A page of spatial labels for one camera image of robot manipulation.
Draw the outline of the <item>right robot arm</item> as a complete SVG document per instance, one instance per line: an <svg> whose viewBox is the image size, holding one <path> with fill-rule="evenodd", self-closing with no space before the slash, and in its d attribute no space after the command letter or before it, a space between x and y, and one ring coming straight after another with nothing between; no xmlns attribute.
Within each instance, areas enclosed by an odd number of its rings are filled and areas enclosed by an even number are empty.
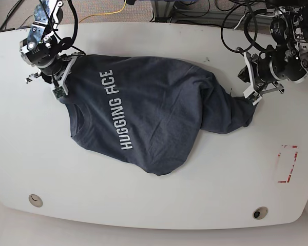
<svg viewBox="0 0 308 246"><path fill-rule="evenodd" d="M72 1L67 2L73 14L74 26L71 37L60 38L58 25L63 19L63 1L39 1L34 10L34 22L28 36L20 42L21 58L38 71L26 77L26 83L43 80L51 87L56 99L69 94L66 79L71 68L85 52L74 46L79 20Z"/></svg>

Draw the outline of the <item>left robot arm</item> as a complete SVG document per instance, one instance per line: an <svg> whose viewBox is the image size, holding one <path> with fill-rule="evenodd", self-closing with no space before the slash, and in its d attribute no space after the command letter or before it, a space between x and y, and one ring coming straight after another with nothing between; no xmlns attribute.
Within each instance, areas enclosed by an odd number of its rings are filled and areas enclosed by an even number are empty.
<svg viewBox="0 0 308 246"><path fill-rule="evenodd" d="M308 1L265 1L266 8L248 15L243 31L259 54L243 52L246 66L238 77L250 86L243 92L256 105L263 94L284 92L280 83L301 83L308 76ZM271 17L270 34L276 46L262 47L249 34L249 24L257 15Z"/></svg>

